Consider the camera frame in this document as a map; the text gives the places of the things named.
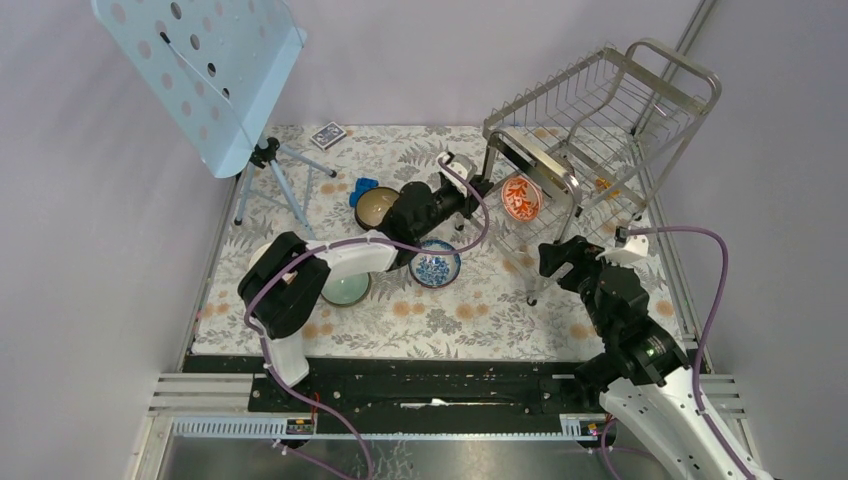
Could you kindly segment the orange patterned bowl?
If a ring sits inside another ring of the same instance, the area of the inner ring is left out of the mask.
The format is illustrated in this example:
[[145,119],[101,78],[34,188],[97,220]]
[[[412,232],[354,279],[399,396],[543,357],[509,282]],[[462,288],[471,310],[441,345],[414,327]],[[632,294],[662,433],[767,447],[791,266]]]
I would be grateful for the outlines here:
[[506,213],[516,221],[534,220],[544,206],[541,190],[523,176],[512,176],[501,187],[501,202]]

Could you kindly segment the blue white patterned bowl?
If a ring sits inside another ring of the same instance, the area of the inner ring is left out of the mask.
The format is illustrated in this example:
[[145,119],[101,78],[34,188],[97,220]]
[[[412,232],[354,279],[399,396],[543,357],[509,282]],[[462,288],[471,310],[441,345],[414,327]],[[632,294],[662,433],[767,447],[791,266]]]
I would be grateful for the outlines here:
[[455,247],[443,240],[426,239],[420,247],[428,251],[450,252],[450,255],[417,253],[408,264],[412,279],[423,287],[442,288],[455,281],[461,270],[461,258]]

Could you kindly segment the stainless steel dish rack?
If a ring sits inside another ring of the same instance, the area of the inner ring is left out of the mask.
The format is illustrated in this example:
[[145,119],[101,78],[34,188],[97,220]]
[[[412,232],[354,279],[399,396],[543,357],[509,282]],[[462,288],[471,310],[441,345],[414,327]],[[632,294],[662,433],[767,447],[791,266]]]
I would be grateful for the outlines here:
[[[625,49],[602,46],[490,113],[482,128],[490,201],[500,201],[512,176],[544,198],[534,220],[502,215],[490,236],[523,280],[528,304],[551,285],[538,273],[538,245],[574,235],[608,244],[618,227],[642,221],[721,93],[712,69],[643,38]],[[598,195],[599,177],[620,195]]]

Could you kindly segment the light green celadon bowl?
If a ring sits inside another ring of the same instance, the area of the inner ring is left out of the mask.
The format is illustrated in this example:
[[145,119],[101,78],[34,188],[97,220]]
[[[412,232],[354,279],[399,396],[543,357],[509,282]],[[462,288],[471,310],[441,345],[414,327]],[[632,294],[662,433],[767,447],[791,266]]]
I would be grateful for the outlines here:
[[362,301],[371,287],[369,273],[362,273],[328,281],[322,291],[322,298],[336,307],[348,307]]

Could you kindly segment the orange white bowl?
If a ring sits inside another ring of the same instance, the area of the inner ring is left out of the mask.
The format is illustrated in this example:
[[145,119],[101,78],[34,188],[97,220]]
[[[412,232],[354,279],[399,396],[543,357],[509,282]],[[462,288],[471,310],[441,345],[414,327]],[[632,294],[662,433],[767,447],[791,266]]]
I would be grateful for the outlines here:
[[272,246],[271,242],[268,242],[261,247],[259,247],[250,257],[248,262],[248,270],[257,270],[261,274],[264,274],[268,270],[267,262],[263,259],[265,254],[268,252],[270,247]]

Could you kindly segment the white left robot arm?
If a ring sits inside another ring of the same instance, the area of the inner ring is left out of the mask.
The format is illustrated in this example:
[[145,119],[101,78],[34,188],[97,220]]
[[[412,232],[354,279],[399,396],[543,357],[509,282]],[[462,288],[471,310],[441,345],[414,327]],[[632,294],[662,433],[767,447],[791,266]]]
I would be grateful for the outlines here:
[[440,176],[433,191],[423,182],[410,182],[365,233],[335,242],[307,242],[284,232],[247,270],[237,287],[246,307],[246,324],[260,336],[266,369],[275,382],[272,398],[288,411],[309,401],[304,378],[309,364],[301,329],[312,315],[324,286],[331,280],[396,270],[422,252],[424,237],[455,215],[465,218],[480,206],[493,188],[482,175],[470,180],[465,193]]

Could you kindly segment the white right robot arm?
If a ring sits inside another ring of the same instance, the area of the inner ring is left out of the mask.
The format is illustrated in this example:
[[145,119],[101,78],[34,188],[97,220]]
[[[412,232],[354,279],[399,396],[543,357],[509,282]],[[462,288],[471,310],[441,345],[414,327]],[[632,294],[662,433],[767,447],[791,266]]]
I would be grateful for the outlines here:
[[644,236],[605,249],[574,236],[538,247],[539,273],[579,296],[604,351],[574,373],[583,410],[603,410],[630,430],[676,479],[767,479],[695,380],[677,340],[649,314],[650,298],[630,263]]

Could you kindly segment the floral patterned table mat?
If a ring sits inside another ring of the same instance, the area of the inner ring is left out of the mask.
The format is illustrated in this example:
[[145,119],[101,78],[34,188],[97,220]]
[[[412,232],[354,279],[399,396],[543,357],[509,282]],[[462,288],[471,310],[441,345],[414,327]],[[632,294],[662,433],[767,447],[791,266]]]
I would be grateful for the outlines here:
[[[333,241],[359,233],[349,196],[359,178],[399,188],[408,181],[439,184],[435,157],[450,150],[480,161],[485,141],[477,126],[351,126],[338,145],[322,151],[310,129],[278,126],[272,134],[336,171],[312,170],[287,156],[278,161],[304,205],[306,221],[285,207],[270,169],[251,182],[240,225],[230,225],[191,350],[196,355],[256,355],[257,334],[243,320],[237,286],[252,254],[278,234],[314,233]],[[484,244],[467,250],[457,279],[430,289],[407,269],[376,274],[367,297],[350,307],[319,301],[301,335],[311,356],[583,361],[602,343],[579,299],[556,286],[535,305],[524,291],[537,268],[537,246],[557,233],[562,205],[548,204],[529,224],[516,224],[500,198],[490,200],[492,224]]]

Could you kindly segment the orange small toy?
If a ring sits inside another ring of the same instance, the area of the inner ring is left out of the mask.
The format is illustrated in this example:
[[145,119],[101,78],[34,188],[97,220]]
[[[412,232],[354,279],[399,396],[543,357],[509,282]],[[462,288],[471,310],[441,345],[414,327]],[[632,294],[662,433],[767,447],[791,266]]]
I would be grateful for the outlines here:
[[612,183],[605,178],[595,179],[595,190],[604,199],[616,198],[620,195],[618,189],[611,189]]

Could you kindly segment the blue plastic toy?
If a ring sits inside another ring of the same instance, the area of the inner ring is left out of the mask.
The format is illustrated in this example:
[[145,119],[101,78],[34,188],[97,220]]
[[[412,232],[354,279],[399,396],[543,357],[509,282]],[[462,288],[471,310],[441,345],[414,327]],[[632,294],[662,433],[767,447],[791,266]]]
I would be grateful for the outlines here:
[[355,208],[361,196],[379,186],[379,182],[372,178],[359,177],[356,179],[353,191],[349,194],[348,203],[351,208]]

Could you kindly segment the blue playing card box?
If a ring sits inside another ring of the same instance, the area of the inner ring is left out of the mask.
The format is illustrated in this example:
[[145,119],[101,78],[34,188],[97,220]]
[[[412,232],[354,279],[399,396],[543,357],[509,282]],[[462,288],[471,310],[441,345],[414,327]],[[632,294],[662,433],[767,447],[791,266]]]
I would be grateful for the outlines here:
[[326,151],[347,137],[347,131],[336,122],[329,122],[310,136],[311,142]]

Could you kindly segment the light blue perforated music stand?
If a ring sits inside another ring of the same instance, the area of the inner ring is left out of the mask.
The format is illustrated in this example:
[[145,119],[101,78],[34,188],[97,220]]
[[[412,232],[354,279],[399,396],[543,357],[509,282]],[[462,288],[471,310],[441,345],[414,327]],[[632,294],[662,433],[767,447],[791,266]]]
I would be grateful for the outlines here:
[[288,3],[98,0],[91,7],[210,173],[252,178],[270,168],[288,209],[310,231],[277,156],[336,172],[265,132],[307,39]]

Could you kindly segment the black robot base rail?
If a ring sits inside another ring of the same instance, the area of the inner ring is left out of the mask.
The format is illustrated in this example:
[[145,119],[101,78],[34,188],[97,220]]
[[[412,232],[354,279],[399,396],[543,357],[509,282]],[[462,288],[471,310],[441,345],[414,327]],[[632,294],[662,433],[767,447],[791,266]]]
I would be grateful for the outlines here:
[[562,414],[600,414],[618,379],[585,363],[312,358],[294,394],[259,357],[190,356],[186,373],[247,374],[251,413],[303,414],[320,434],[554,434]]

